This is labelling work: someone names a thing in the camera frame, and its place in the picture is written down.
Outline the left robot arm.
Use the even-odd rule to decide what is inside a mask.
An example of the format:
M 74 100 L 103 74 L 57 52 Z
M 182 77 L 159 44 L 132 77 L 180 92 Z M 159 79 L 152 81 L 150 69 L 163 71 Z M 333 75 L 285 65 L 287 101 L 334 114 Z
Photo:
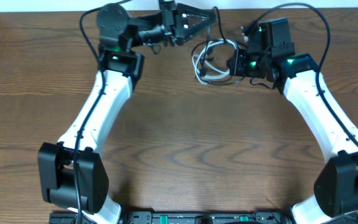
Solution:
M 107 136 L 142 75 L 146 46 L 155 54 L 164 45 L 183 45 L 216 22 L 213 11 L 160 1 L 159 11 L 131 16 L 122 2 L 94 10 L 99 44 L 92 48 L 98 71 L 78 116 L 55 143 L 37 154 L 44 201 L 69 210 L 51 214 L 50 223 L 119 223 L 122 208 L 108 195 L 109 179 L 101 159 Z

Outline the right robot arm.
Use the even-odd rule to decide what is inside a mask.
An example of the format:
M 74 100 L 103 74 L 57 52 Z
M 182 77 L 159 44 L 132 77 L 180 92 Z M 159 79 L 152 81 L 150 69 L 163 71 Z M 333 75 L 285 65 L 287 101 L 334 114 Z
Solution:
M 296 54 L 286 18 L 242 28 L 245 49 L 228 61 L 232 76 L 257 78 L 299 111 L 324 158 L 313 194 L 292 206 L 292 223 L 358 223 L 358 129 L 326 86 L 310 54 Z

